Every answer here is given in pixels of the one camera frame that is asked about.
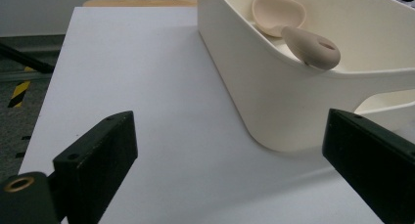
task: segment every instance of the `white table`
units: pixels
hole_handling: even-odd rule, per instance
[[[133,110],[139,157],[100,223],[381,223],[321,156],[278,154],[243,125],[196,8],[76,8],[21,172]]]

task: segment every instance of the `striped floor tape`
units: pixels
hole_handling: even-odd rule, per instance
[[[24,71],[32,71],[32,68],[25,67]],[[23,98],[29,85],[30,81],[26,80],[24,82],[19,83],[16,86],[15,91],[13,92],[12,99],[10,100],[9,105],[7,106],[8,108],[19,108],[22,106]]]

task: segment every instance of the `white plastic basket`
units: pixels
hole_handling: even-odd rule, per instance
[[[254,25],[253,0],[198,0],[199,31],[251,135],[281,152],[321,146],[329,108],[395,130],[415,116],[415,10],[393,0],[296,0],[342,52],[309,67]]]

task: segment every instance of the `dark floor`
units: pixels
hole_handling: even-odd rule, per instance
[[[53,66],[63,41],[63,35],[0,38],[2,44]],[[51,74],[36,73],[22,84],[29,78],[22,74],[24,69],[0,55],[0,181],[19,172],[51,78]],[[14,97],[17,90],[21,94]]]

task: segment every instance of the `ladle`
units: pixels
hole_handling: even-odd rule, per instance
[[[254,0],[253,17],[265,34],[282,37],[301,61],[321,69],[331,69],[340,61],[340,51],[329,39],[300,29],[305,8],[293,0]]]

